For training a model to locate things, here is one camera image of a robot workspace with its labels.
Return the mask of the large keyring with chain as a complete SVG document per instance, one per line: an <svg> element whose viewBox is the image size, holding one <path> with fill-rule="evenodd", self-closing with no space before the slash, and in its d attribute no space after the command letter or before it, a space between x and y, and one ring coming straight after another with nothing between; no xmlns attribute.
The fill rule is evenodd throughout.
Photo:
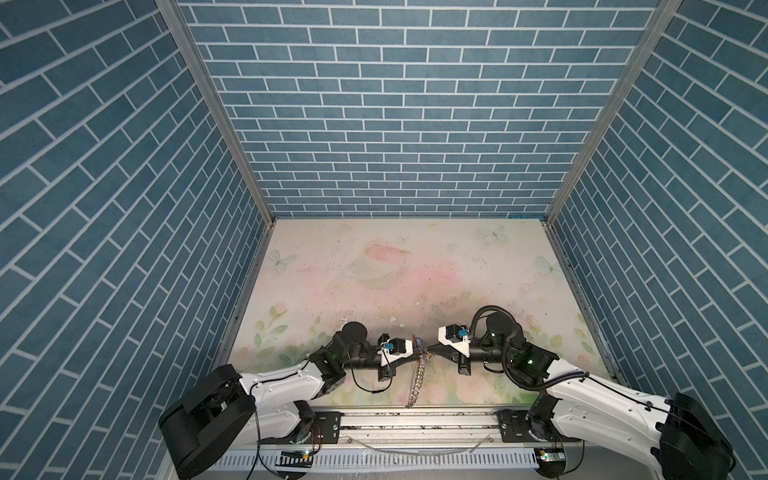
<svg viewBox="0 0 768 480"><path fill-rule="evenodd" d="M408 399L405 404L407 409L413 408L419 399L424 384L427 363L429 361L429 352L424 340L421 337L414 336L412 341L416 363Z"/></svg>

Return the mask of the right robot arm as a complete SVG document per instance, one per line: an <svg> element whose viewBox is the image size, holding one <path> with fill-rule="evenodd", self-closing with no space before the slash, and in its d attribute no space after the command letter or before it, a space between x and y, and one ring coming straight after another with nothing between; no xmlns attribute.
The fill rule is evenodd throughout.
<svg viewBox="0 0 768 480"><path fill-rule="evenodd" d="M667 398L603 379L528 341L507 310L487 305L469 325L439 329L428 352L470 375L493 364L536 399L525 415L540 442L576 439L644 464L663 479L725 479L737 465L733 446L694 398Z"/></svg>

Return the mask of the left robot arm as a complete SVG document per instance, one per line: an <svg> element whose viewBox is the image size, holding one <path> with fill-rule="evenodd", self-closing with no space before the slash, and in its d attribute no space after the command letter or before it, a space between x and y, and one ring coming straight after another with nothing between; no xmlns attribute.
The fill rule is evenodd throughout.
<svg viewBox="0 0 768 480"><path fill-rule="evenodd" d="M231 364L212 370L158 419L177 476L201 474L232 446L303 440L315 423L310 401L359 370L374 370L390 383L398 366L417 360L423 345L387 334L371 343L367 336L363 324L350 322L293 366L257 374L240 374Z"/></svg>

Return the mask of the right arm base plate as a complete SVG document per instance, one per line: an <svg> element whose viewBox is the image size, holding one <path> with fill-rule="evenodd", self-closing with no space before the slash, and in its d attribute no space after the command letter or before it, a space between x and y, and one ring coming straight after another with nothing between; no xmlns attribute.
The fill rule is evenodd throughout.
<svg viewBox="0 0 768 480"><path fill-rule="evenodd" d="M579 442L579 439L561 435L550 420L532 417L528 410L504 408L494 415L504 443Z"/></svg>

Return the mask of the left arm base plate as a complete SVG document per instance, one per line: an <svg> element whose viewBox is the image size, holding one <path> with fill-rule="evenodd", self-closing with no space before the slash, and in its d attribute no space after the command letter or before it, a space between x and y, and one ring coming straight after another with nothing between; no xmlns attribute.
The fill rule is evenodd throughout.
<svg viewBox="0 0 768 480"><path fill-rule="evenodd" d="M260 442L267 445L335 445L339 442L341 420L339 411L315 412L312 418L301 418L286 435L278 436L268 432L265 423L261 423Z"/></svg>

